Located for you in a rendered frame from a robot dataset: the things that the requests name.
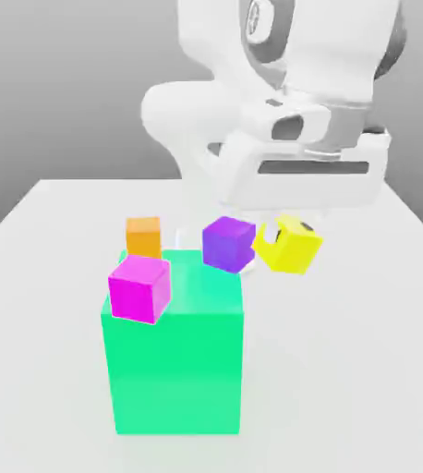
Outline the small purple cube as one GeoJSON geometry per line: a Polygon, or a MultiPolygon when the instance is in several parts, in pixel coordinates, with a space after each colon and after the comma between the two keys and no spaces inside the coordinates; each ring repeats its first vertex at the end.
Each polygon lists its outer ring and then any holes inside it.
{"type": "Polygon", "coordinates": [[[256,225],[222,216],[202,231],[203,262],[229,273],[240,273],[255,258],[256,225]]]}

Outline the small magenta cube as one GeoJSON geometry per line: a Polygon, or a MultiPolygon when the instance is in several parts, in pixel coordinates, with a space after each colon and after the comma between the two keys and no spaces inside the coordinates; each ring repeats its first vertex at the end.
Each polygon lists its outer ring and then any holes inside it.
{"type": "Polygon", "coordinates": [[[108,276],[112,314],[155,324],[171,301],[169,261],[127,255],[108,276]]]}

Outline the small yellow cube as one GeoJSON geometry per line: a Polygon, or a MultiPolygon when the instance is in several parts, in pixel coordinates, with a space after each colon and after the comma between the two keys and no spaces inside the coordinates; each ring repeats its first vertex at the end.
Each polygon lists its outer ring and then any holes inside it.
{"type": "Polygon", "coordinates": [[[281,214],[275,222],[278,225],[275,241],[271,243],[265,239],[267,225],[263,223],[252,248],[271,270],[304,274],[320,249],[323,238],[312,227],[293,216],[281,214]]]}

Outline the large green box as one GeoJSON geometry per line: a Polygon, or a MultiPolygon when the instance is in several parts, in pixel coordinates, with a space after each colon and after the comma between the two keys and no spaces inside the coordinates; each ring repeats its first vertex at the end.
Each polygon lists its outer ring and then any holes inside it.
{"type": "Polygon", "coordinates": [[[198,249],[167,249],[172,300],[155,324],[114,316],[103,302],[103,343],[120,435],[237,434],[244,309],[241,279],[198,249]]]}

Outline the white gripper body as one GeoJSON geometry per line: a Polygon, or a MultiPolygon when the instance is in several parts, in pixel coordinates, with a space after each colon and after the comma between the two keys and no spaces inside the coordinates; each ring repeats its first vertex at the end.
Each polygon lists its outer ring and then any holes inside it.
{"type": "Polygon", "coordinates": [[[391,136],[364,133],[336,160],[295,142],[232,134],[219,154],[219,200],[242,211],[329,210],[371,204],[385,177],[391,136]]]}

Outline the small orange cube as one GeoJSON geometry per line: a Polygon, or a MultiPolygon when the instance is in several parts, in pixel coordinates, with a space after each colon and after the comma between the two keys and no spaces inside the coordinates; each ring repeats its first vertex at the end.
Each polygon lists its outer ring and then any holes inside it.
{"type": "Polygon", "coordinates": [[[126,222],[127,253],[154,259],[162,257],[158,217],[131,217],[126,222]]]}

